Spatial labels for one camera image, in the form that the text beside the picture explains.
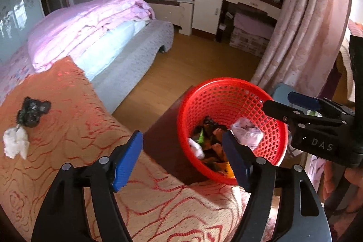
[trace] orange bedspread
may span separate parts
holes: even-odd
[[[0,203],[30,241],[43,198],[58,169],[93,163],[125,144],[130,132],[107,113],[92,85],[70,58],[27,78],[0,107],[0,134],[15,125],[24,97],[52,103],[40,124],[27,129],[28,157],[4,156],[0,146]],[[227,241],[248,200],[239,187],[211,182],[188,187],[142,152],[128,185],[116,194],[120,212],[134,241]],[[91,198],[86,192],[91,233],[99,240]]]

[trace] blue object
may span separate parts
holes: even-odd
[[[115,168],[115,178],[112,187],[115,192],[118,192],[122,187],[128,183],[128,178],[134,169],[137,158],[139,157],[143,146],[142,133],[135,132],[128,143],[126,144],[126,152],[123,157],[117,162]]]
[[[321,107],[319,100],[316,98],[308,97],[298,92],[290,92],[287,98],[293,105],[297,105],[311,111],[320,111]]]
[[[304,114],[306,115],[307,111],[308,111],[307,108],[300,107],[299,105],[296,105],[293,102],[289,101],[288,97],[291,92],[296,93],[296,90],[293,87],[288,86],[285,83],[278,83],[270,95],[274,101],[279,102],[280,104],[284,104],[289,107],[293,107],[297,110],[300,110],[300,111],[304,112]]]
[[[222,147],[238,185],[250,193],[250,176],[255,155],[249,147],[240,145],[230,130],[222,135]]]

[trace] trash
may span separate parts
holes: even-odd
[[[188,142],[193,154],[209,169],[233,177],[232,169],[222,148],[222,135],[227,130],[225,125],[220,125],[210,116],[206,116],[201,125],[194,128]]]
[[[49,101],[40,101],[26,97],[21,110],[18,112],[16,123],[26,127],[36,127],[39,124],[40,116],[47,114],[50,110]]]
[[[188,138],[188,143],[193,151],[194,156],[198,159],[204,159],[204,152],[202,150],[202,147],[198,143],[194,142],[191,138]]]
[[[27,158],[29,141],[26,130],[19,124],[16,127],[10,127],[4,132],[2,138],[4,142],[4,153],[12,159],[20,153],[21,158]]]
[[[253,151],[264,138],[264,133],[251,123],[247,118],[239,118],[232,124],[231,130],[237,141]]]

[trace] pillow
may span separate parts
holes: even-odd
[[[88,80],[92,81],[113,62],[131,38],[145,26],[145,21],[127,21],[107,31],[80,57],[74,59],[75,64],[85,72]]]
[[[355,23],[351,19],[349,19],[348,28],[352,35],[363,37],[363,24]]]

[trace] plastic bag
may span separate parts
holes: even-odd
[[[253,151],[264,138],[264,133],[247,118],[239,118],[231,126],[231,130],[239,144],[248,146]]]
[[[40,101],[26,97],[21,110],[18,112],[16,123],[26,127],[36,127],[39,124],[40,116],[47,114],[50,110],[49,101]]]

